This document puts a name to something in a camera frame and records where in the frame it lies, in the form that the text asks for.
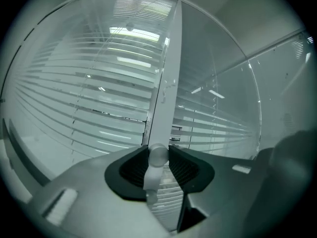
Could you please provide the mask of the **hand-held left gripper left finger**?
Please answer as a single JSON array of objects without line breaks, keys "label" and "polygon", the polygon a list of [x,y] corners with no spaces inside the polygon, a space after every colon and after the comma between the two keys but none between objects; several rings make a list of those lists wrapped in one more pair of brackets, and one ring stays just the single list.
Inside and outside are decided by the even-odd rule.
[{"label": "hand-held left gripper left finger", "polygon": [[75,164],[31,199],[37,226],[49,238],[170,238],[132,183],[132,169],[147,163],[142,146]]}]

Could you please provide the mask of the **small white round object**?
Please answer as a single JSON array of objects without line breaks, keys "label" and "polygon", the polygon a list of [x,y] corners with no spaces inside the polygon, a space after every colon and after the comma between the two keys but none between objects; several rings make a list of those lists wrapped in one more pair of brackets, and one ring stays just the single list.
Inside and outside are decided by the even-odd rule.
[{"label": "small white round object", "polygon": [[169,159],[168,149],[161,143],[155,143],[149,147],[149,165],[160,168]]}]

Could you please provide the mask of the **white window frame post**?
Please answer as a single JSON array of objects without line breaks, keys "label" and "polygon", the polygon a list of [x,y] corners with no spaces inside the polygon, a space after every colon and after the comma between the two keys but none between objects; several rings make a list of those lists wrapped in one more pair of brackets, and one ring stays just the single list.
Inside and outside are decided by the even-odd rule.
[{"label": "white window frame post", "polygon": [[[160,72],[157,97],[152,111],[148,147],[155,143],[161,143],[166,148],[169,145],[181,62],[182,2],[180,0],[177,1],[167,38],[165,60]],[[158,190],[162,172],[163,166],[156,168],[149,165],[144,177],[145,191]]]}]

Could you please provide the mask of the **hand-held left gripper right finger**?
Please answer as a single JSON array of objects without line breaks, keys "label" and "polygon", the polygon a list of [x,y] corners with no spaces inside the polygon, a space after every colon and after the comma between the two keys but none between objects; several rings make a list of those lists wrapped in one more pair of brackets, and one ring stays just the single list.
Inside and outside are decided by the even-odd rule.
[{"label": "hand-held left gripper right finger", "polygon": [[253,161],[169,147],[169,168],[184,192],[180,233],[216,213],[251,171]]}]

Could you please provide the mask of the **black desk divider panel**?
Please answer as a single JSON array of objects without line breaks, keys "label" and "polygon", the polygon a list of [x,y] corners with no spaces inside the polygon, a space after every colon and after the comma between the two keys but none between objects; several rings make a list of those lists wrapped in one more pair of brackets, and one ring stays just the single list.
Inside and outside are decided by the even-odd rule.
[{"label": "black desk divider panel", "polygon": [[2,119],[2,128],[3,138],[9,140],[18,159],[21,161],[22,165],[31,175],[31,177],[41,186],[45,186],[46,184],[48,184],[51,180],[36,167],[36,165],[31,161],[26,152],[23,150],[22,144],[18,142],[18,139],[16,137],[18,136],[18,133],[16,132],[12,121],[9,120],[9,126],[7,126],[5,120]]}]

